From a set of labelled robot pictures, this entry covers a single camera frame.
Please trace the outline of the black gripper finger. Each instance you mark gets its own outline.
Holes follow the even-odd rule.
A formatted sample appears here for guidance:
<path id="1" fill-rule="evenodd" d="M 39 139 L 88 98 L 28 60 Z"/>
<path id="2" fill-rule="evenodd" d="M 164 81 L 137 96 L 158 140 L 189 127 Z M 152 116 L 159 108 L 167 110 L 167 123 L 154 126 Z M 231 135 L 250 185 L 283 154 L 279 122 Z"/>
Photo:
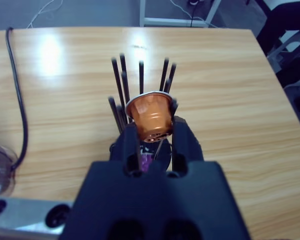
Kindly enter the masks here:
<path id="1" fill-rule="evenodd" d="M 187 173 L 190 162 L 204 161 L 201 145 L 184 118 L 172 121 L 172 170 Z"/>
<path id="2" fill-rule="evenodd" d="M 121 162 L 126 176 L 132 176 L 140 170 L 140 140 L 135 124 L 128 124 L 116 141 L 110 146 L 110 161 Z"/>

